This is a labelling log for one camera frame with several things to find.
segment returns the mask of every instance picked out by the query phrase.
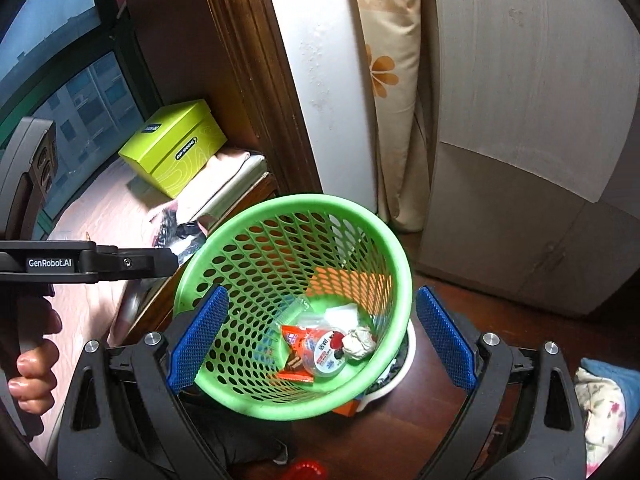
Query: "hand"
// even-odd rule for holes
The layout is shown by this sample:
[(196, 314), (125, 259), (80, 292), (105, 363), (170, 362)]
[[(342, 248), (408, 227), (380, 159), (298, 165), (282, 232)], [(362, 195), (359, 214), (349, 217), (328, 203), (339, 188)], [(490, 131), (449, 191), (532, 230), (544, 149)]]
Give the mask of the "hand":
[[(57, 334), (61, 330), (60, 316), (51, 308), (46, 333)], [(51, 391), (58, 381), (51, 368), (59, 357), (58, 347), (49, 339), (18, 357), (18, 372), (22, 376), (11, 379), (8, 385), (12, 396), (18, 399), (18, 404), (25, 412), (42, 415), (53, 407)]]

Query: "floor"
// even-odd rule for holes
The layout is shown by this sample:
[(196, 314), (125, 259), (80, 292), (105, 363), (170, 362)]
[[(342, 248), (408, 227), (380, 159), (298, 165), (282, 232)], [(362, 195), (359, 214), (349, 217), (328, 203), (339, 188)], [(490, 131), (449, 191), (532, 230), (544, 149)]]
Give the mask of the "floor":
[[(418, 238), (400, 239), (414, 259)], [(567, 319), (414, 273), (414, 288), (423, 285), (434, 286), (447, 308), (464, 313), (479, 330), (495, 332), (513, 346), (536, 348), (555, 341), (572, 372), (582, 357), (640, 368), (640, 324), (626, 324), (621, 332), (616, 320)], [(388, 397), (354, 418), (328, 413), (294, 423), (299, 457), (321, 462), (331, 480), (415, 478), (462, 405), (465, 393), (450, 383), (415, 314), (414, 324), (414, 365)], [(258, 463), (232, 475), (237, 480), (276, 480), (282, 469)]]

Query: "blue textured pad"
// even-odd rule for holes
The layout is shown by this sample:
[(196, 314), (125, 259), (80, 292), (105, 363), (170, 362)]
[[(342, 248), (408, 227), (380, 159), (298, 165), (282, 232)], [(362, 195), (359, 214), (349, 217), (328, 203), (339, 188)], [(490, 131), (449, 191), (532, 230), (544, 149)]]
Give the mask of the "blue textured pad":
[(170, 373), (166, 385), (176, 395), (181, 389), (193, 384), (207, 352), (218, 335), (218, 330), (225, 322), (229, 308), (226, 288), (212, 287), (198, 306), (200, 304), (203, 304), (202, 309), (185, 330), (171, 354)]
[(418, 290), (415, 309), (451, 381), (471, 392), (476, 387), (474, 355), (437, 298), (425, 286)]

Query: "sky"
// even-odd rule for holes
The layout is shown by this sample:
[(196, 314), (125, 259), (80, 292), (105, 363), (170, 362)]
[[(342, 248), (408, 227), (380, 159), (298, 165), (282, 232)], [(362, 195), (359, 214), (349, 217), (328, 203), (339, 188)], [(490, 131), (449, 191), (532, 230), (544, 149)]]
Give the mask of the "sky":
[(94, 0), (27, 0), (0, 43), (0, 80), (66, 20), (94, 6)]

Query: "green plastic basket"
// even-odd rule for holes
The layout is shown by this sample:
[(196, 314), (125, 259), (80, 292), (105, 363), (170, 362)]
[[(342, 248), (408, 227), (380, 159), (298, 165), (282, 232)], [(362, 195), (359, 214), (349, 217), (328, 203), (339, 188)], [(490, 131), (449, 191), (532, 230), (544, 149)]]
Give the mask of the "green plastic basket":
[[(229, 314), (196, 384), (236, 412), (270, 420), (320, 415), (365, 391), (395, 357), (412, 307), (411, 272), (393, 233), (327, 195), (267, 200), (225, 223), (189, 262), (174, 313), (194, 308), (213, 284), (228, 290)], [(318, 312), (357, 303), (378, 339), (372, 357), (313, 385), (275, 378), (289, 348), (272, 321), (300, 294)]]

